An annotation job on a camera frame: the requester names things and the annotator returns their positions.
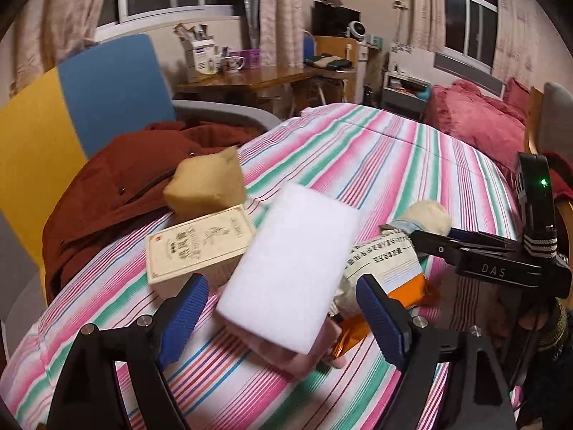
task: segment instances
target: red jacket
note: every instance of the red jacket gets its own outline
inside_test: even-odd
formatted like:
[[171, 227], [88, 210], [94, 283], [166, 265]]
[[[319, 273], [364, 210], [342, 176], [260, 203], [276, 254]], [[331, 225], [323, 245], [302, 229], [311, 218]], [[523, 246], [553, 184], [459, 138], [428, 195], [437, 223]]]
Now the red jacket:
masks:
[[102, 248], [167, 211], [163, 189], [183, 159], [239, 146], [255, 135], [173, 121], [116, 137], [80, 170], [44, 227], [48, 303]]

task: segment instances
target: pink and green striped fabric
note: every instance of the pink and green striped fabric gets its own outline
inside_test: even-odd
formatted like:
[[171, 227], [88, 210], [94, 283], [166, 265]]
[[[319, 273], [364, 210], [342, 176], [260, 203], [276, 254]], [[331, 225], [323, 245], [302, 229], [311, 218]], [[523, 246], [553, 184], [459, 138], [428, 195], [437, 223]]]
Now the pink and green striped fabric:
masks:
[[[458, 228], [516, 236], [517, 213], [495, 165], [469, 145], [386, 111], [332, 104], [303, 111], [240, 149], [248, 198], [260, 225], [283, 183], [295, 181], [363, 209], [359, 241], [419, 199], [441, 202]], [[121, 327], [152, 314], [160, 300], [146, 283], [144, 237], [165, 227], [168, 215], [102, 250], [58, 295], [19, 345], [0, 379], [0, 395], [25, 429], [48, 417], [58, 375], [79, 328]], [[483, 288], [447, 277], [430, 259], [426, 275], [448, 286], [439, 308], [420, 308], [445, 326], [479, 321]], [[305, 381], [266, 366], [214, 315], [210, 298], [181, 360], [165, 373], [194, 430], [368, 430], [399, 379], [371, 336], [348, 353], [342, 370], [319, 366]], [[429, 429], [447, 374], [438, 366], [419, 423]], [[127, 366], [118, 365], [134, 429], [144, 428]]]

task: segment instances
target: mug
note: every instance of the mug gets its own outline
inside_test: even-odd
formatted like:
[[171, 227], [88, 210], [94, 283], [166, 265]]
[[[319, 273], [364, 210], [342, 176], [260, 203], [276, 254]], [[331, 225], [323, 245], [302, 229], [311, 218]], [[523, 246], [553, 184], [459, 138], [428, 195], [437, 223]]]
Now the mug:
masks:
[[245, 59], [239, 56], [221, 58], [221, 67], [224, 73], [238, 73], [245, 65]]

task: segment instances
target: pink blanket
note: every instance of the pink blanket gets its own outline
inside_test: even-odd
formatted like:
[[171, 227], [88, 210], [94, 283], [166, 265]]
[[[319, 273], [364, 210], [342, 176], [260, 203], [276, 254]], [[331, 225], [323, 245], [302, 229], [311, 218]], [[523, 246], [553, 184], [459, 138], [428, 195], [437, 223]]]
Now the pink blanket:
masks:
[[513, 188], [517, 152], [523, 152], [523, 111], [459, 80], [432, 87], [425, 123], [487, 155]]

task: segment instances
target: gray cushion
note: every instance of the gray cushion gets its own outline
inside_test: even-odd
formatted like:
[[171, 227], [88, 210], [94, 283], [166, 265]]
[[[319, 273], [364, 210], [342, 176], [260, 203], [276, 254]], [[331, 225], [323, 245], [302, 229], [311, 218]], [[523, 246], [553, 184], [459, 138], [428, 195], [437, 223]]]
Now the gray cushion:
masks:
[[573, 164], [573, 96], [555, 82], [545, 83], [538, 151], [557, 152]]
[[38, 266], [20, 244], [0, 211], [0, 319], [6, 320], [12, 305], [32, 278], [38, 278]]
[[35, 276], [20, 293], [4, 322], [4, 341], [9, 355], [14, 353], [24, 335], [45, 310], [39, 276]]

